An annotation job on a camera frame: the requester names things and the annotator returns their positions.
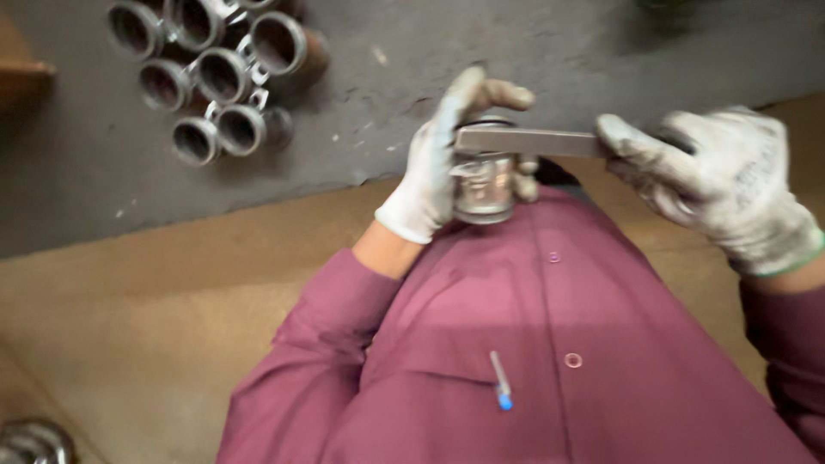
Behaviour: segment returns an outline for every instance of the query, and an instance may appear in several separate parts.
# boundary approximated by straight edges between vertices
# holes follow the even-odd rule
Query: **metal coupling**
[[[260,15],[237,51],[250,63],[252,81],[279,95],[312,87],[329,65],[323,35],[281,12]]]
[[[2,464],[72,464],[74,459],[71,437],[49,420],[14,420],[0,429]]]
[[[227,154],[245,157],[262,149],[283,149],[292,141],[290,113],[270,104],[269,92],[259,89],[248,105],[229,105],[215,118],[220,144]]]
[[[164,0],[163,19],[169,40],[194,53],[235,48],[250,26],[246,11],[223,0]]]
[[[291,17],[301,17],[304,13],[304,0],[238,0],[254,16],[266,12],[282,12]]]
[[[194,65],[195,82],[209,100],[220,105],[245,101],[252,93],[249,63],[232,50],[212,48]]]
[[[203,167],[214,163],[221,155],[218,129],[213,122],[218,111],[218,106],[212,103],[203,117],[185,117],[175,123],[172,149],[181,161]]]
[[[499,116],[484,116],[471,126],[514,127]],[[515,154],[455,153],[450,175],[458,183],[455,189],[455,218],[476,225],[490,225],[510,219],[515,199],[513,177]]]
[[[109,41],[125,57],[142,61],[161,54],[167,44],[158,11],[132,0],[117,0],[106,14]]]
[[[153,110],[178,111],[205,100],[196,94],[192,78],[194,64],[186,67],[170,59],[150,59],[138,72],[138,83],[144,102]]]

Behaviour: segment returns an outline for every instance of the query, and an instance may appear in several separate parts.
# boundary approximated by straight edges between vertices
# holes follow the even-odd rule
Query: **white work glove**
[[[788,191],[789,150],[778,120],[743,107],[673,112],[659,135],[681,149],[618,116],[596,124],[617,156],[607,170],[659,215],[707,235],[737,272],[786,272],[823,249],[816,219]]]
[[[489,108],[525,111],[534,100],[526,88],[487,79],[479,66],[465,70],[447,89],[432,120],[412,138],[404,179],[375,212],[375,219],[403,239],[430,243],[453,218],[455,179],[450,169],[456,128]]]

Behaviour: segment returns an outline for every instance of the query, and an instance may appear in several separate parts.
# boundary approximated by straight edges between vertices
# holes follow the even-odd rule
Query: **shirt button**
[[[576,353],[567,353],[564,355],[564,364],[571,369],[576,369],[582,366],[582,357]]]

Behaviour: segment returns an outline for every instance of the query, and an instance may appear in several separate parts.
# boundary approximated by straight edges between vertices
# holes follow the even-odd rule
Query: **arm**
[[[617,116],[597,125],[616,154],[608,170],[742,275],[747,337],[768,361],[776,410],[825,462],[825,239],[788,190],[785,127],[743,108],[676,112],[662,135],[677,148]]]
[[[492,106],[525,110],[533,96],[471,68],[415,135],[407,172],[352,251],[342,250],[304,288],[272,350],[232,394],[219,464],[317,462],[358,393],[365,348],[433,234],[452,218],[454,128]]]
[[[776,411],[825,462],[825,256],[740,287],[747,338],[768,361]]]

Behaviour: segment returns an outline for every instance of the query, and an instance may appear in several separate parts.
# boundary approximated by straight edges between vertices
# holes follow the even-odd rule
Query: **gray workbench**
[[[172,118],[144,106],[135,66],[106,43],[107,0],[2,3],[59,78],[41,108],[0,121],[0,256],[399,174],[415,129],[478,60],[537,93],[522,125],[567,130],[603,111],[646,121],[825,88],[818,0],[696,1],[669,34],[632,0],[316,0],[332,67],[295,110],[294,143],[198,170],[171,155]]]

